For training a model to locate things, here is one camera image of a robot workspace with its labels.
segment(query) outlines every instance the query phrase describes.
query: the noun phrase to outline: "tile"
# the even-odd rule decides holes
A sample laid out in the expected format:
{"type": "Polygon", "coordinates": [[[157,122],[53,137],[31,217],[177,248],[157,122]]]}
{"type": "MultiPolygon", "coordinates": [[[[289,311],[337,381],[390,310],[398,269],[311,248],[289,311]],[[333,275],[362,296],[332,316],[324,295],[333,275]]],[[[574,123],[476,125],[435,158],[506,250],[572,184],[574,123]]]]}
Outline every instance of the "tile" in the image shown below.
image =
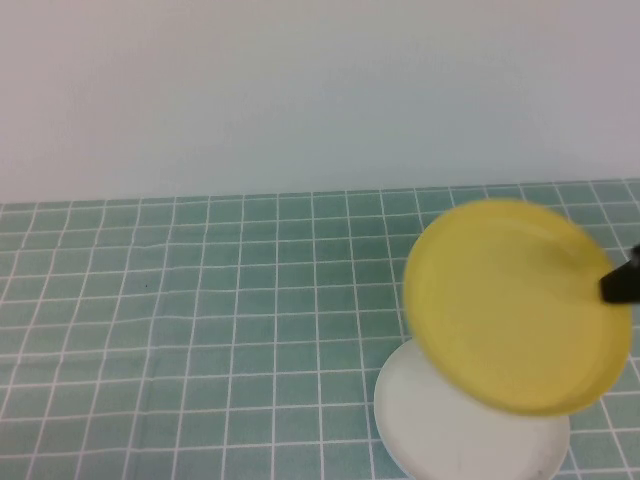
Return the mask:
{"type": "Polygon", "coordinates": [[[276,405],[318,403],[318,376],[315,373],[276,375],[276,405]]]}
{"type": "Polygon", "coordinates": [[[230,407],[270,407],[273,405],[273,381],[270,375],[233,377],[230,407]]]}
{"type": "Polygon", "coordinates": [[[323,373],[320,379],[323,404],[364,402],[360,372],[323,373]]]}
{"type": "Polygon", "coordinates": [[[271,443],[271,411],[230,411],[227,442],[229,445],[271,443]]]}
{"type": "Polygon", "coordinates": [[[371,478],[367,444],[338,443],[325,445],[324,475],[326,480],[371,478]]]}
{"type": "Polygon", "coordinates": [[[622,458],[610,432],[572,434],[571,447],[578,468],[618,468],[623,466],[622,458]]]}
{"type": "Polygon", "coordinates": [[[274,335],[275,318],[273,317],[242,317],[236,319],[236,344],[273,342],[274,335]]]}
{"type": "Polygon", "coordinates": [[[320,439],[318,408],[279,408],[276,410],[276,442],[315,442],[320,439]]]}
{"type": "Polygon", "coordinates": [[[317,351],[313,343],[292,343],[276,346],[276,371],[299,372],[317,369],[317,351]]]}
{"type": "Polygon", "coordinates": [[[225,480],[269,480],[270,469],[271,447],[227,450],[225,480]]]}
{"type": "Polygon", "coordinates": [[[206,447],[224,443],[225,414],[185,413],[180,432],[181,447],[206,447]]]}
{"type": "Polygon", "coordinates": [[[320,340],[358,338],[358,321],[355,313],[323,313],[318,315],[320,340]]]}
{"type": "Polygon", "coordinates": [[[316,319],[313,314],[278,316],[279,342],[304,342],[316,339],[316,319]]]}
{"type": "Polygon", "coordinates": [[[320,480],[319,445],[283,445],[275,449],[275,476],[279,480],[320,480]]]}
{"type": "Polygon", "coordinates": [[[321,370],[359,368],[360,346],[357,341],[323,342],[320,344],[321,370]]]}
{"type": "Polygon", "coordinates": [[[185,410],[225,408],[229,380],[227,378],[189,378],[185,392],[185,410]]]}

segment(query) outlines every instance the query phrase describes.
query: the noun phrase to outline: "white plate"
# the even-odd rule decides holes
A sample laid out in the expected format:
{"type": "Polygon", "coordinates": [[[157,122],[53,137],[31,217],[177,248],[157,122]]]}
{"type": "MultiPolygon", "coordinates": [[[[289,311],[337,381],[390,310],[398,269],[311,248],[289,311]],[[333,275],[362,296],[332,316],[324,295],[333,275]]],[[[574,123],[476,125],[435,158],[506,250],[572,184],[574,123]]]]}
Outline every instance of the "white plate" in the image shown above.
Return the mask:
{"type": "Polygon", "coordinates": [[[569,449],[569,418],[499,412],[449,385],[414,341],[387,360],[374,414],[396,463],[417,480],[548,480],[569,449]]]}

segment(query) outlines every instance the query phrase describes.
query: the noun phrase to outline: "white grout line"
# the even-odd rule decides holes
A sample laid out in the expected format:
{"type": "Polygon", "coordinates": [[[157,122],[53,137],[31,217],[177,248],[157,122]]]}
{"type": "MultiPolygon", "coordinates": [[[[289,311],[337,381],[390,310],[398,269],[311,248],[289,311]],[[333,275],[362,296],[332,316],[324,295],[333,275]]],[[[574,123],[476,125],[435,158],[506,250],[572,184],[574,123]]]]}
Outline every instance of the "white grout line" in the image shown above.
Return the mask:
{"type": "MultiPolygon", "coordinates": [[[[242,238],[242,234],[244,232],[244,207],[245,207],[245,197],[242,197],[241,203],[241,214],[240,214],[240,238],[242,238]]],[[[240,297],[240,265],[242,265],[242,242],[240,243],[240,247],[238,250],[238,272],[236,274],[236,299],[233,307],[233,331],[231,334],[231,351],[230,351],[230,359],[229,359],[229,382],[227,383],[227,406],[226,413],[224,416],[224,443],[222,446],[222,462],[220,465],[220,479],[225,479],[226,474],[226,466],[227,466],[227,450],[229,445],[229,408],[231,407],[231,379],[233,375],[233,354],[236,343],[236,330],[238,323],[238,300],[240,297]]]]}

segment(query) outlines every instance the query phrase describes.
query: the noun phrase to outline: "green tile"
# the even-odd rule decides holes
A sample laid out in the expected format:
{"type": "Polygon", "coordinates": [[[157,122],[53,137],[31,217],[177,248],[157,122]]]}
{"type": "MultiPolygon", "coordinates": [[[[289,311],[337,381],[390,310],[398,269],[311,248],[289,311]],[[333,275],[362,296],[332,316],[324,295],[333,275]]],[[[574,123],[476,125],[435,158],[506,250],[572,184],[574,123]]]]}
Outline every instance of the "green tile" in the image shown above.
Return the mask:
{"type": "Polygon", "coordinates": [[[272,242],[276,240],[277,222],[245,223],[242,227],[243,242],[272,242]]]}
{"type": "Polygon", "coordinates": [[[28,326],[36,311],[37,302],[0,303],[0,325],[5,327],[28,326]]]}
{"type": "Polygon", "coordinates": [[[185,392],[185,410],[225,408],[228,385],[227,378],[189,378],[185,392]]]}
{"type": "Polygon", "coordinates": [[[346,218],[328,218],[313,223],[315,238],[347,238],[349,222],[346,218]]]}
{"type": "Polygon", "coordinates": [[[271,411],[241,410],[229,412],[228,443],[271,443],[271,411]]]}
{"type": "Polygon", "coordinates": [[[204,268],[200,288],[202,290],[235,290],[237,285],[238,268],[204,268]]]}
{"type": "Polygon", "coordinates": [[[363,340],[364,368],[382,368],[384,362],[400,345],[400,339],[363,340]]]}
{"type": "Polygon", "coordinates": [[[618,432],[617,435],[629,466],[640,467],[640,432],[618,432]]]}
{"type": "Polygon", "coordinates": [[[146,381],[141,393],[140,409],[145,412],[155,410],[180,410],[184,380],[158,379],[146,381]]]}
{"type": "Polygon", "coordinates": [[[320,344],[320,369],[345,370],[360,368],[357,341],[323,342],[320,344]]]}
{"type": "Polygon", "coordinates": [[[230,365],[231,349],[229,347],[194,348],[191,351],[189,375],[226,375],[229,373],[230,365]]]}
{"type": "Polygon", "coordinates": [[[522,187],[524,198],[540,205],[558,205],[561,202],[560,196],[553,185],[524,186],[522,187]]]}
{"type": "Polygon", "coordinates": [[[352,285],[353,269],[351,262],[317,264],[316,283],[319,286],[352,285]]]}
{"type": "Polygon", "coordinates": [[[280,198],[278,213],[280,220],[311,218],[311,198],[280,198]]]}
{"type": "Polygon", "coordinates": [[[229,448],[226,480],[269,480],[271,447],[229,448]]]}
{"type": "Polygon", "coordinates": [[[3,213],[0,216],[0,233],[26,232],[32,216],[32,213],[3,213]]]}
{"type": "Polygon", "coordinates": [[[475,202],[486,198],[482,188],[452,188],[451,195],[455,205],[462,205],[468,202],[475,202]]]}
{"type": "Polygon", "coordinates": [[[133,452],[127,480],[171,480],[174,452],[133,452]]]}
{"type": "Polygon", "coordinates": [[[238,292],[238,314],[275,313],[275,298],[275,290],[240,290],[238,292]]]}
{"type": "Polygon", "coordinates": [[[376,478],[405,478],[405,474],[389,456],[382,443],[374,443],[371,446],[371,450],[376,478]]]}
{"type": "Polygon", "coordinates": [[[44,289],[45,277],[12,278],[5,292],[5,300],[38,300],[44,289]]]}
{"type": "Polygon", "coordinates": [[[377,237],[386,234],[383,217],[350,218],[352,237],[377,237]]]}
{"type": "Polygon", "coordinates": [[[77,452],[82,446],[86,418],[51,419],[44,424],[39,452],[77,452]]]}
{"type": "Polygon", "coordinates": [[[220,345],[231,343],[233,318],[201,318],[196,320],[194,345],[220,345]]]}
{"type": "Polygon", "coordinates": [[[241,228],[239,223],[221,223],[209,225],[205,234],[207,243],[240,242],[241,228]]]}
{"type": "Polygon", "coordinates": [[[622,458],[610,432],[571,435],[573,454],[581,469],[622,467],[622,458]]]}
{"type": "Polygon", "coordinates": [[[47,282],[44,298],[77,298],[80,296],[84,280],[84,275],[51,277],[47,282]]]}
{"type": "Polygon", "coordinates": [[[640,427],[640,393],[607,396],[604,402],[614,428],[640,427]]]}
{"type": "Polygon", "coordinates": [[[60,364],[59,382],[85,382],[98,378],[102,365],[102,352],[68,353],[60,364]]]}
{"type": "Polygon", "coordinates": [[[107,342],[109,325],[73,325],[69,331],[67,350],[103,349],[107,342]]]}
{"type": "Polygon", "coordinates": [[[279,223],[279,240],[311,240],[313,226],[311,220],[292,220],[279,223]]]}
{"type": "Polygon", "coordinates": [[[276,442],[315,442],[320,438],[318,408],[276,410],[276,442]]]}
{"type": "Polygon", "coordinates": [[[108,352],[102,370],[104,380],[140,378],[145,362],[144,352],[108,352]]]}
{"type": "Polygon", "coordinates": [[[274,242],[247,243],[242,246],[242,265],[263,265],[275,262],[276,244],[274,242]]]}
{"type": "Polygon", "coordinates": [[[594,182],[593,189],[601,202],[628,202],[633,200],[629,190],[622,182],[594,182]]]}
{"type": "Polygon", "coordinates": [[[272,404],[272,376],[233,377],[231,381],[231,408],[270,407],[272,404]]]}
{"type": "MultiPolygon", "coordinates": [[[[205,251],[205,264],[207,263],[208,247],[205,251]]],[[[167,251],[167,268],[175,267],[199,267],[202,262],[202,246],[201,245],[171,245],[167,251]]]]}
{"type": "Polygon", "coordinates": [[[278,266],[279,287],[311,287],[313,285],[312,263],[278,266]]]}
{"type": "Polygon", "coordinates": [[[179,318],[157,318],[151,332],[151,345],[188,345],[191,339],[193,320],[179,318]]]}
{"type": "Polygon", "coordinates": [[[182,450],[176,461],[176,478],[220,480],[221,468],[222,450],[182,450]]]}
{"type": "Polygon", "coordinates": [[[588,183],[560,184],[558,191],[566,204],[596,203],[598,201],[588,183]]]}
{"type": "Polygon", "coordinates": [[[276,375],[276,405],[318,403],[318,376],[315,373],[276,375]]]}
{"type": "MultiPolygon", "coordinates": [[[[115,298],[83,298],[78,306],[76,323],[82,322],[110,322],[116,311],[117,299],[115,298]]],[[[120,303],[121,310],[127,302],[120,303]]]]}
{"type": "Polygon", "coordinates": [[[369,447],[366,443],[338,443],[324,446],[325,480],[371,478],[369,447]]]}
{"type": "Polygon", "coordinates": [[[347,203],[344,195],[313,197],[313,216],[315,218],[346,217],[347,203]]]}
{"type": "Polygon", "coordinates": [[[389,257],[387,240],[384,238],[354,238],[351,243],[353,245],[354,260],[389,257]]]}
{"type": "Polygon", "coordinates": [[[78,480],[109,480],[120,478],[125,452],[85,453],[82,457],[78,480]]]}
{"type": "Polygon", "coordinates": [[[323,373],[320,378],[323,404],[364,402],[360,372],[323,373]]]}
{"type": "Polygon", "coordinates": [[[77,456],[36,457],[31,471],[31,480],[51,478],[73,478],[76,473],[77,456]]]}
{"type": "Polygon", "coordinates": [[[206,447],[224,443],[224,413],[185,413],[182,417],[181,447],[206,447]]]}
{"type": "MultiPolygon", "coordinates": [[[[157,272],[130,272],[127,274],[125,290],[129,286],[137,293],[157,292],[160,289],[160,271],[157,272]]],[[[174,292],[179,290],[197,290],[200,281],[199,268],[175,268],[164,272],[163,292],[174,292]]]]}
{"type": "Polygon", "coordinates": [[[349,240],[318,240],[315,242],[316,260],[319,262],[333,260],[351,260],[349,240]]]}
{"type": "Polygon", "coordinates": [[[311,314],[278,316],[279,342],[304,342],[316,338],[316,318],[311,314]]]}
{"type": "Polygon", "coordinates": [[[602,206],[611,223],[639,223],[640,210],[635,203],[613,203],[602,206]]]}
{"type": "Polygon", "coordinates": [[[200,292],[198,316],[233,315],[236,292],[200,292]]]}
{"type": "Polygon", "coordinates": [[[277,202],[274,198],[245,200],[244,221],[275,220],[277,202]]]}
{"type": "Polygon", "coordinates": [[[43,417],[49,401],[49,387],[13,387],[5,405],[4,418],[43,417]]]}
{"type": "Polygon", "coordinates": [[[315,311],[315,291],[308,289],[278,290],[278,313],[315,311]]]}
{"type": "Polygon", "coordinates": [[[40,432],[40,423],[40,420],[33,422],[0,422],[0,455],[33,453],[38,440],[38,433],[40,432]]]}
{"type": "Polygon", "coordinates": [[[276,349],[276,371],[278,372],[305,372],[318,368],[314,343],[280,344],[276,349]]]}
{"type": "Polygon", "coordinates": [[[45,252],[28,252],[22,251],[18,255],[14,275],[46,275],[49,273],[51,266],[52,251],[45,252]]]}
{"type": "Polygon", "coordinates": [[[278,480],[320,480],[318,445],[283,445],[275,449],[274,470],[278,480]]]}
{"type": "Polygon", "coordinates": [[[49,416],[87,415],[91,410],[95,389],[93,384],[56,385],[49,416]]]}
{"type": "Polygon", "coordinates": [[[134,433],[136,448],[173,448],[177,436],[177,413],[138,415],[134,433]]]}
{"type": "Polygon", "coordinates": [[[96,397],[96,413],[133,412],[138,401],[140,381],[102,383],[96,397]]]}
{"type": "Polygon", "coordinates": [[[34,327],[27,335],[25,353],[54,353],[62,350],[67,327],[34,327]]]}
{"type": "Polygon", "coordinates": [[[192,225],[207,221],[207,204],[176,205],[175,225],[192,225]]]}
{"type": "Polygon", "coordinates": [[[416,213],[418,211],[413,191],[382,193],[382,203],[385,215],[416,213]]]}
{"type": "Polygon", "coordinates": [[[571,429],[574,431],[607,428],[607,417],[600,402],[596,402],[586,410],[571,416],[571,429]]]}
{"type": "Polygon", "coordinates": [[[91,273],[82,292],[83,297],[112,297],[120,293],[124,280],[124,272],[119,273],[91,273]]]}
{"type": "Polygon", "coordinates": [[[236,319],[236,344],[273,342],[274,332],[275,319],[273,317],[242,317],[236,319]]]}
{"type": "Polygon", "coordinates": [[[318,315],[320,340],[358,338],[358,322],[355,313],[323,313],[318,315]]]}
{"type": "Polygon", "coordinates": [[[233,373],[273,372],[273,346],[239,345],[234,349],[233,373]]]}
{"type": "Polygon", "coordinates": [[[320,312],[355,310],[353,287],[319,287],[317,294],[320,312]]]}
{"type": "Polygon", "coordinates": [[[240,268],[240,288],[275,288],[276,266],[261,265],[240,268]]]}

